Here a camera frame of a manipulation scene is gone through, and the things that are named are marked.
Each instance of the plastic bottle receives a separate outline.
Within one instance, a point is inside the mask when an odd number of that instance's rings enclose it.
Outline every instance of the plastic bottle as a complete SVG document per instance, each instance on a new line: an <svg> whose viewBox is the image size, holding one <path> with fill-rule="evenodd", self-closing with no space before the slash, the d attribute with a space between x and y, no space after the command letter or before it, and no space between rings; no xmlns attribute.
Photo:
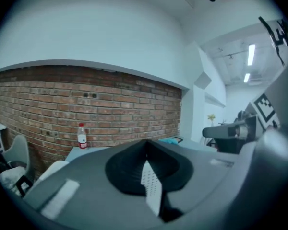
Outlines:
<svg viewBox="0 0 288 230"><path fill-rule="evenodd" d="M83 128L83 123L79 124L77 136L78 136L79 147L81 149L87 148L86 133L85 133L85 130Z"/></svg>

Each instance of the fluorescent light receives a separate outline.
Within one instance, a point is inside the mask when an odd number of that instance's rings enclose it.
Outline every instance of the fluorescent light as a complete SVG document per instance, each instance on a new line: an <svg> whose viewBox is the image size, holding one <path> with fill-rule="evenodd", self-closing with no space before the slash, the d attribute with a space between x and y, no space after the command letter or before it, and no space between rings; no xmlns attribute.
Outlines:
<svg viewBox="0 0 288 230"><path fill-rule="evenodd" d="M251 44L249 46L248 66L251 66L253 64L254 55L255 55L255 44Z"/></svg>
<svg viewBox="0 0 288 230"><path fill-rule="evenodd" d="M250 74L249 73L245 74L244 82L248 82L249 78L250 78Z"/></svg>

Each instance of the blue object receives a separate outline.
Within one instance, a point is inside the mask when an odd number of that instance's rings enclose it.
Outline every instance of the blue object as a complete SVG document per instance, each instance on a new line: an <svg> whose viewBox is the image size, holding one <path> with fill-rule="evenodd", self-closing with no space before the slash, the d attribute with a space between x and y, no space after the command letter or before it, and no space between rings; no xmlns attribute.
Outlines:
<svg viewBox="0 0 288 230"><path fill-rule="evenodd" d="M178 145L178 141L176 139L172 139L172 138L165 138L165 139L160 139L160 141L169 143L169 144L176 144Z"/></svg>

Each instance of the red bottle label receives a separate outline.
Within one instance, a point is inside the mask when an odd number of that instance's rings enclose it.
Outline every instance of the red bottle label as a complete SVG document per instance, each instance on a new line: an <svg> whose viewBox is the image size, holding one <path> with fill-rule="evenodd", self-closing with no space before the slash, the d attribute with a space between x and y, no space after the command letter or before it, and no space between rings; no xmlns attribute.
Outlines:
<svg viewBox="0 0 288 230"><path fill-rule="evenodd" d="M87 148L86 135L78 135L78 143L81 149Z"/></svg>
<svg viewBox="0 0 288 230"><path fill-rule="evenodd" d="M86 142L86 143L80 143L80 142L79 142L79 147L80 147L81 149L87 148L87 142Z"/></svg>

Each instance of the yellow flower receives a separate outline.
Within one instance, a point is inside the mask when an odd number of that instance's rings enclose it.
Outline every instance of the yellow flower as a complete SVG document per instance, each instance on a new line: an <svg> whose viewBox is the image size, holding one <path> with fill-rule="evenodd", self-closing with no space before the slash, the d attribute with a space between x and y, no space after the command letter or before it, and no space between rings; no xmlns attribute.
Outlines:
<svg viewBox="0 0 288 230"><path fill-rule="evenodd" d="M216 118L214 114L208 115L208 119L213 121Z"/></svg>

